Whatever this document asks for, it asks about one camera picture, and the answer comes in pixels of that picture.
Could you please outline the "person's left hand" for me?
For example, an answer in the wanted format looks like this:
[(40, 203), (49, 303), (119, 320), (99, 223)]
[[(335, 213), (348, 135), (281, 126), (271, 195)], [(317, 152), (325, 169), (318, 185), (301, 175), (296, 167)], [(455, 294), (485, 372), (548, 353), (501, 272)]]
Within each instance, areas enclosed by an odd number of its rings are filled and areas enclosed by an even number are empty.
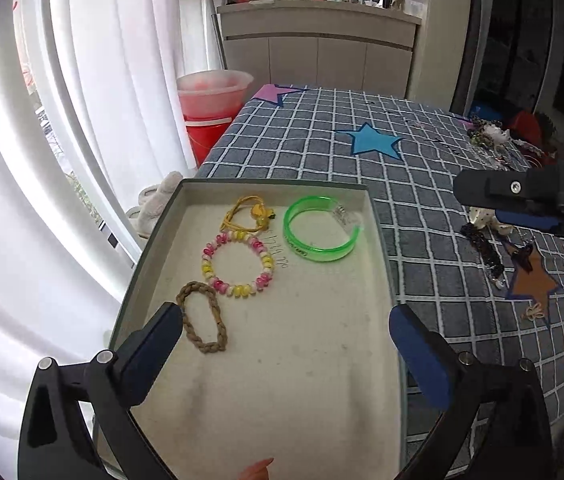
[(273, 461), (270, 457), (248, 466), (240, 473), (239, 480), (269, 480), (268, 467)]

